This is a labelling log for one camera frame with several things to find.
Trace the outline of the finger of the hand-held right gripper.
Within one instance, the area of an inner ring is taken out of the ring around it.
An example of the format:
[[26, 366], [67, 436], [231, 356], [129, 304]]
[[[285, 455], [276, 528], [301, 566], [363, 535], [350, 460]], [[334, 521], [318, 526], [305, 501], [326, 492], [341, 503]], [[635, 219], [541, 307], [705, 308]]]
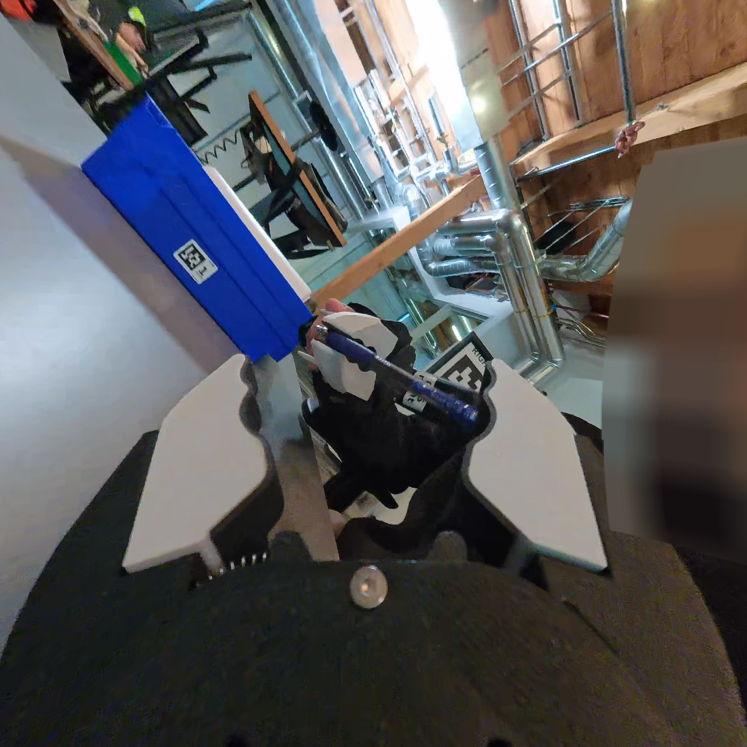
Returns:
[[322, 378], [337, 392], [363, 401], [370, 399], [377, 381], [373, 370], [361, 370], [357, 363], [318, 340], [312, 341], [312, 358]]
[[386, 328], [378, 317], [359, 312], [333, 312], [325, 315], [322, 323], [376, 352], [386, 351]]

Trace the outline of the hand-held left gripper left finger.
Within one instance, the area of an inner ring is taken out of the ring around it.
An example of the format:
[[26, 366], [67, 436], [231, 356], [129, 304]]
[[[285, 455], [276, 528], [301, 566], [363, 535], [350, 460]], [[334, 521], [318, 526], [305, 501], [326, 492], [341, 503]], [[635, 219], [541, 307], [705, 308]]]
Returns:
[[285, 500], [257, 393], [253, 364], [238, 354], [165, 417], [123, 557], [128, 574], [198, 556], [213, 576], [266, 557]]

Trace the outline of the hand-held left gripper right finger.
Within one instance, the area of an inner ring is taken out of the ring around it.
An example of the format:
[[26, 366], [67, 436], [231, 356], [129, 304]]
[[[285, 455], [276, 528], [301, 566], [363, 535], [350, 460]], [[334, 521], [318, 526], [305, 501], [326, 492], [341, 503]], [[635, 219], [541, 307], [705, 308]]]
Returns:
[[486, 362], [485, 430], [466, 448], [465, 488], [513, 534], [503, 569], [536, 556], [593, 573], [609, 562], [571, 425], [503, 361]]

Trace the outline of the blue ballpoint pen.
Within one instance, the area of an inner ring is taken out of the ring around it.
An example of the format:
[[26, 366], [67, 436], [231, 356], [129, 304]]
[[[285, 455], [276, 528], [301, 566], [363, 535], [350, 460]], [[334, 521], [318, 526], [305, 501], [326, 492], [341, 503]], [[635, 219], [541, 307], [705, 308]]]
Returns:
[[340, 353], [346, 360], [363, 366], [367, 372], [375, 372], [382, 378], [396, 380], [400, 386], [405, 387], [405, 391], [411, 391], [462, 424], [475, 425], [477, 423], [478, 409], [472, 404], [477, 400], [474, 399], [471, 391], [467, 391], [466, 395], [455, 395], [444, 391], [434, 383], [417, 378], [415, 374], [408, 373], [405, 369], [378, 356], [372, 349], [334, 327], [322, 324], [318, 330], [320, 341]]

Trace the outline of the blue plastic bin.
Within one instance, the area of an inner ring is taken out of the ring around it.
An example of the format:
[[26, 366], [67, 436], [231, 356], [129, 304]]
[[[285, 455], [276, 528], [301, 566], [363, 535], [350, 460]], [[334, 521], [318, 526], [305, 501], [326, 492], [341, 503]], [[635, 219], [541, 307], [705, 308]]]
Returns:
[[81, 169], [238, 350], [294, 350], [312, 313], [150, 96]]

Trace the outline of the wooden edged table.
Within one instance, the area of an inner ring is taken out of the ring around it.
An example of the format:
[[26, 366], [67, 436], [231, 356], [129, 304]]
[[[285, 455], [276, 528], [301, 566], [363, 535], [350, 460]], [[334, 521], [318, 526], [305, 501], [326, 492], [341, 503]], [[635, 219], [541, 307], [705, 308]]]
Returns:
[[285, 216], [294, 231], [274, 238], [288, 259], [320, 255], [344, 247], [347, 220], [331, 198], [316, 167], [296, 155], [258, 92], [251, 91], [249, 120], [240, 129], [244, 162], [256, 181], [270, 192], [250, 208], [270, 233], [270, 224]]

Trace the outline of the silver ventilation duct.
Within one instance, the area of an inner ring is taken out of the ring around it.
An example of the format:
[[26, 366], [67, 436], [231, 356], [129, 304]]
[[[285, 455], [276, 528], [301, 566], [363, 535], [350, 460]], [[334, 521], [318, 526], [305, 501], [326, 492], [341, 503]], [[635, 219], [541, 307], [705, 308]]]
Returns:
[[489, 53], [458, 64], [456, 72], [459, 81], [452, 81], [450, 91], [456, 93], [460, 107], [457, 114], [447, 117], [460, 148], [473, 150], [491, 210], [465, 218], [456, 213], [436, 228], [444, 228], [446, 235], [454, 238], [486, 235], [491, 239], [490, 251], [503, 279], [524, 350], [514, 369], [540, 388], [563, 365], [565, 352], [537, 268], [528, 224], [498, 139], [509, 121], [500, 74]]

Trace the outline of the silver flexible duct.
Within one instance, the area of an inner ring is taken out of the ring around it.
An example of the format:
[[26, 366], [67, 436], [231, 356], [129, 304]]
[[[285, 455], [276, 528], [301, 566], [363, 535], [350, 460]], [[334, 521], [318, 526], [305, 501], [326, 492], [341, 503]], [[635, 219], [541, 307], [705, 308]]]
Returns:
[[601, 238], [584, 256], [546, 256], [537, 262], [540, 276], [553, 282], [592, 283], [616, 269], [633, 200], [626, 201]]

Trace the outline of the silver spiral duct pipes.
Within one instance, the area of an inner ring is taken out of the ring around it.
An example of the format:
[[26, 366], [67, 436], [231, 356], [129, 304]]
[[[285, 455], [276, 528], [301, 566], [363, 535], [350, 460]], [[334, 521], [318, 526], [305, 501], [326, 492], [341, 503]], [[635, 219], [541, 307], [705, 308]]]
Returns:
[[256, 35], [291, 91], [294, 105], [312, 130], [317, 149], [350, 214], [370, 211], [370, 186], [382, 178], [353, 91], [315, 13], [313, 2], [252, 2], [260, 20]]

